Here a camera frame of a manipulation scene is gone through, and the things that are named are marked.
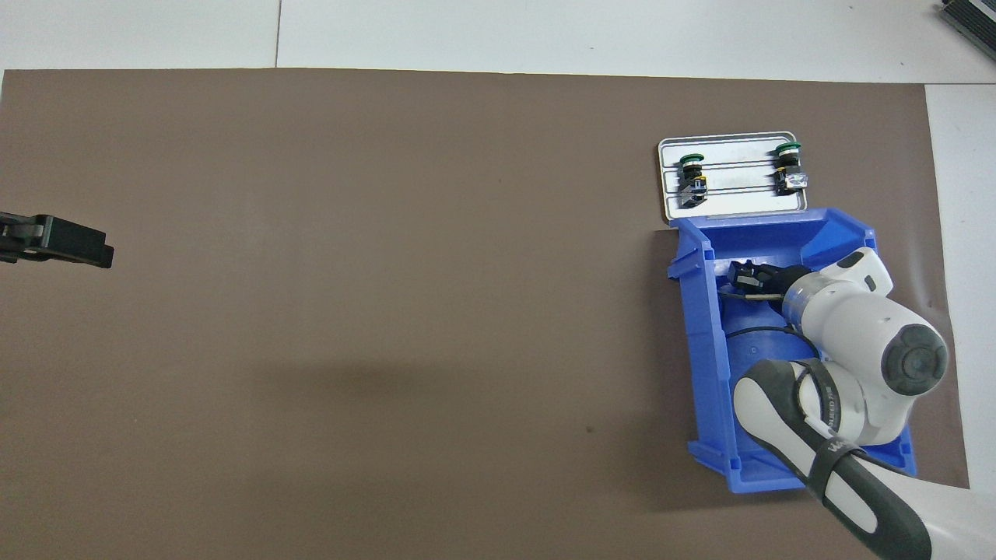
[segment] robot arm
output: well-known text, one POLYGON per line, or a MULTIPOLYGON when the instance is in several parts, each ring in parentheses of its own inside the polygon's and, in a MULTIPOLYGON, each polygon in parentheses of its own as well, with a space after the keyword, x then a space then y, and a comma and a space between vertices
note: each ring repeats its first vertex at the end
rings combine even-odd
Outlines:
POLYGON ((860 444, 893 440, 940 381, 947 351, 861 249, 820 272, 734 263, 734 285, 772 302, 825 360, 761 361, 737 383, 744 429, 882 558, 996 558, 996 500, 897 472, 860 444))

